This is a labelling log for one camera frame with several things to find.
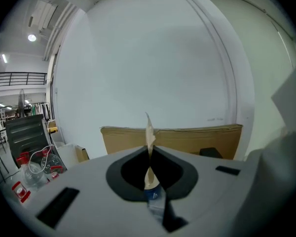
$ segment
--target clothing rack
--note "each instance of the clothing rack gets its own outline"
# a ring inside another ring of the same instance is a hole
[[[50,115],[50,104],[48,102],[31,103],[31,105],[32,105],[31,106],[31,113],[32,113],[32,108],[33,107],[34,108],[37,107],[36,105],[46,105],[47,106],[47,109],[45,111],[46,111],[47,115],[46,115],[46,113],[44,113],[44,111],[43,111],[43,113],[37,113],[37,114],[43,114],[43,116],[44,116],[44,118],[45,118],[46,121],[48,121],[48,120],[51,119],[51,115]]]

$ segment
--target paper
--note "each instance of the paper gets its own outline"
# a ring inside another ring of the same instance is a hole
[[[147,123],[147,127],[146,127],[146,143],[147,143],[147,147],[148,147],[148,153],[149,153],[149,160],[151,158],[151,154],[152,154],[152,150],[153,150],[153,143],[156,140],[156,137],[153,134],[153,127],[151,124],[151,120],[149,118],[148,113],[146,113],[147,115],[147,119],[148,119],[148,123]],[[151,167],[149,167],[148,169],[148,178],[145,178],[145,189],[152,189],[152,184],[154,181],[154,173]]]

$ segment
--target ceiling light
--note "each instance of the ceiling light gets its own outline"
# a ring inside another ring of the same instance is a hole
[[[4,63],[8,63],[4,54],[2,55],[2,58],[3,58]]]
[[[36,36],[34,35],[34,34],[30,34],[29,36],[28,36],[28,39],[29,39],[29,41],[36,41]]]

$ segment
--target red object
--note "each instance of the red object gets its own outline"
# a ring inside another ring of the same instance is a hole
[[[22,187],[20,187],[17,189],[16,193],[19,197],[23,197],[25,195],[26,191]]]
[[[14,184],[14,185],[12,186],[12,190],[14,190],[14,189],[15,189],[20,183],[21,183],[21,182],[18,181],[16,184]]]
[[[16,159],[16,161],[20,164],[27,164],[29,162],[29,159],[26,156],[22,156]]]
[[[58,172],[51,173],[51,177],[52,177],[52,179],[55,179],[55,178],[59,177]]]
[[[42,150],[43,156],[47,156],[48,151],[49,151],[49,149],[43,149],[43,150]]]
[[[50,167],[51,172],[57,171],[58,169],[61,169],[60,173],[63,173],[64,169],[63,169],[62,166],[52,166],[52,167]]]
[[[30,191],[28,191],[24,197],[22,197],[21,202],[24,203],[24,201],[29,197],[29,195],[31,194]]]
[[[20,157],[23,157],[23,156],[28,158],[29,157],[29,152],[20,153]]]

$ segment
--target black slot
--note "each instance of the black slot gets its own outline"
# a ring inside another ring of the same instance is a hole
[[[216,170],[230,174],[230,175],[235,175],[235,176],[237,176],[240,173],[239,169],[229,168],[224,166],[218,166]]]
[[[147,146],[113,162],[106,174],[110,188],[127,201],[147,201],[145,174],[149,168]]]
[[[37,218],[51,228],[55,228],[78,193],[76,189],[64,188]]]
[[[185,198],[197,183],[198,173],[192,164],[158,147],[153,147],[150,164],[169,200]]]
[[[202,148],[199,151],[199,155],[200,156],[206,156],[206,157],[222,159],[222,155],[217,151],[216,148]]]

